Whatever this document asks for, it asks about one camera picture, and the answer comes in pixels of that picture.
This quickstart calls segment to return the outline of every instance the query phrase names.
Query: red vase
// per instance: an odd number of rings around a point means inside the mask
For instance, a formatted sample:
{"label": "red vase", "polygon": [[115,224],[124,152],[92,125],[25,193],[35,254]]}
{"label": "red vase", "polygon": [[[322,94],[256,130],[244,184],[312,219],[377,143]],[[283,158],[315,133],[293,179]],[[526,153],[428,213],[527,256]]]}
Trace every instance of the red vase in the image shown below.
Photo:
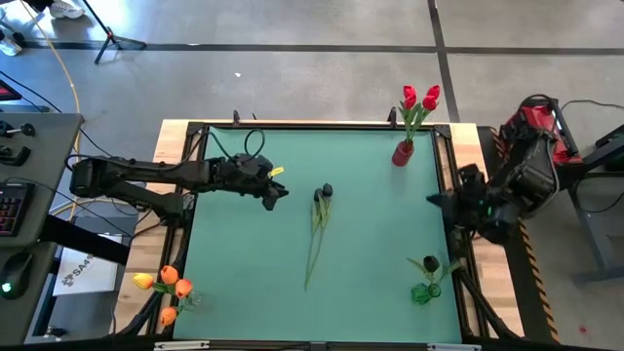
{"label": "red vase", "polygon": [[413,154],[413,144],[411,142],[406,143],[405,141],[401,141],[394,150],[392,163],[395,164],[395,166],[402,167],[408,163],[411,154]]}

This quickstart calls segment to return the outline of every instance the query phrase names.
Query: yellow and black hazard tape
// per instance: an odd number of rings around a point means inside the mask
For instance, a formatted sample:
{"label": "yellow and black hazard tape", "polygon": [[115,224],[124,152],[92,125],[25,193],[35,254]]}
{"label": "yellow and black hazard tape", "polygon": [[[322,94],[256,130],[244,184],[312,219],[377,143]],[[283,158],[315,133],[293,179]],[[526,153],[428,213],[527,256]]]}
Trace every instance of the yellow and black hazard tape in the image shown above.
{"label": "yellow and black hazard tape", "polygon": [[[505,148],[502,141],[498,138],[498,132],[492,128],[492,134],[494,136],[494,144],[496,146],[496,150],[498,151],[498,156],[502,159],[504,156]],[[546,314],[546,322],[550,328],[550,334],[557,343],[561,343],[559,338],[559,333],[557,332],[557,326],[555,325],[555,318],[553,317],[553,310],[550,308],[550,303],[548,302],[548,297],[546,296],[546,290],[544,289],[544,282],[542,281],[541,275],[539,273],[539,268],[537,268],[537,259],[535,258],[535,253],[533,252],[533,247],[530,244],[530,238],[527,234],[527,228],[525,224],[520,221],[520,234],[523,238],[523,243],[525,244],[526,254],[528,256],[528,262],[532,268],[533,278],[535,279],[535,285],[537,286],[537,290],[539,292],[539,298],[542,302],[542,307],[544,309],[544,313]]]}

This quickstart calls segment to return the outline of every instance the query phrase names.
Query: shoe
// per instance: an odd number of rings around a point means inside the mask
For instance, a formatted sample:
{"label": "shoe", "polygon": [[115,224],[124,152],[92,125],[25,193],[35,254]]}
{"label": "shoe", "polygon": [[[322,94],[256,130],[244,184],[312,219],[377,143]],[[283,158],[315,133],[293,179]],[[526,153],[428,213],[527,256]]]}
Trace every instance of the shoe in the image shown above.
{"label": "shoe", "polygon": [[21,46],[16,44],[13,40],[5,37],[0,40],[0,51],[8,56],[15,56],[20,53]]}
{"label": "shoe", "polygon": [[85,15],[85,10],[75,8],[73,5],[67,4],[66,2],[55,1],[50,5],[50,16],[55,19],[78,19],[83,15]]}

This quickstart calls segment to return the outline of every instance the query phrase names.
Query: orange tulip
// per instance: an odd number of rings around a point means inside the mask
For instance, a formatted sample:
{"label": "orange tulip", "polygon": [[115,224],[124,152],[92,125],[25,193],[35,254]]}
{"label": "orange tulip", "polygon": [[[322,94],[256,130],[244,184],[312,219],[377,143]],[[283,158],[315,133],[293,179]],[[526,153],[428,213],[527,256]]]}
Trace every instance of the orange tulip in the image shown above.
{"label": "orange tulip", "polygon": [[167,285],[175,284],[179,279],[177,277],[177,269],[171,267],[170,265],[166,265],[160,270],[160,277],[163,280],[163,283]]}
{"label": "orange tulip", "polygon": [[136,273],[133,276],[133,281],[139,288],[144,290],[147,290],[154,285],[154,277],[147,273]]}
{"label": "orange tulip", "polygon": [[160,311],[160,324],[166,327],[172,324],[177,317],[177,310],[173,307],[165,307]]}
{"label": "orange tulip", "polygon": [[180,279],[175,283],[175,296],[177,298],[187,297],[193,290],[193,283],[188,279]]}

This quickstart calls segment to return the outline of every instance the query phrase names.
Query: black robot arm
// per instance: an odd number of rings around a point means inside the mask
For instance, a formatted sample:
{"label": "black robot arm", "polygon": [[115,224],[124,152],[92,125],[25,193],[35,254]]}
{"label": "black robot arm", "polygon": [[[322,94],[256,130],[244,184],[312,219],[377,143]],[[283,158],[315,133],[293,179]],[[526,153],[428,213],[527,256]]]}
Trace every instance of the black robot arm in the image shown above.
{"label": "black robot arm", "polygon": [[118,157],[89,157],[72,167],[69,190],[72,194],[96,198],[119,199],[138,208],[149,208],[163,220],[183,218],[182,196],[176,193],[158,194],[129,183],[129,181],[175,184],[192,193],[229,191],[262,198],[262,205],[272,211],[286,188],[273,181],[273,165],[261,155],[237,154],[231,159],[211,158],[186,161],[177,165],[140,162]]}

